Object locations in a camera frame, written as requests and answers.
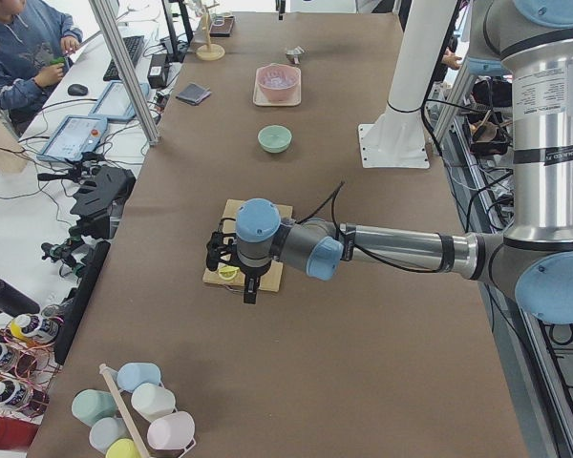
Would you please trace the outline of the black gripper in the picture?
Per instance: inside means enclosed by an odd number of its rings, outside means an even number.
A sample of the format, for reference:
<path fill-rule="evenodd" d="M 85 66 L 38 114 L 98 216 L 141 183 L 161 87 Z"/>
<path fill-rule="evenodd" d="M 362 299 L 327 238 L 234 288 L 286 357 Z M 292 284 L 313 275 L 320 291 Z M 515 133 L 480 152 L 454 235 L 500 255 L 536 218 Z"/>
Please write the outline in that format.
<path fill-rule="evenodd" d="M 257 290 L 261 283 L 261 278 L 270 269 L 270 264 L 266 263 L 262 266 L 251 267 L 245 264 L 240 266 L 241 272 L 244 274 L 244 303 L 255 304 L 257 301 Z"/>

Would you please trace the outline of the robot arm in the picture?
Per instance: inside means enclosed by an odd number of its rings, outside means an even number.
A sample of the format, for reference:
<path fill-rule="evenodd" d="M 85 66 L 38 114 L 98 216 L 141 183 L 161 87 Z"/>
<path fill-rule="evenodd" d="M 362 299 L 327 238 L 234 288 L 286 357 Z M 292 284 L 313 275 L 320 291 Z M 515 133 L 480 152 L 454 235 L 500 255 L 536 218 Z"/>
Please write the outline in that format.
<path fill-rule="evenodd" d="M 467 64 L 512 77 L 514 217 L 463 236 L 284 219 L 263 198 L 237 211 L 223 261 L 244 299 L 278 261 L 323 281 L 342 261 L 419 274 L 453 272 L 499 290 L 534 317 L 573 323 L 573 1 L 476 1 Z"/>

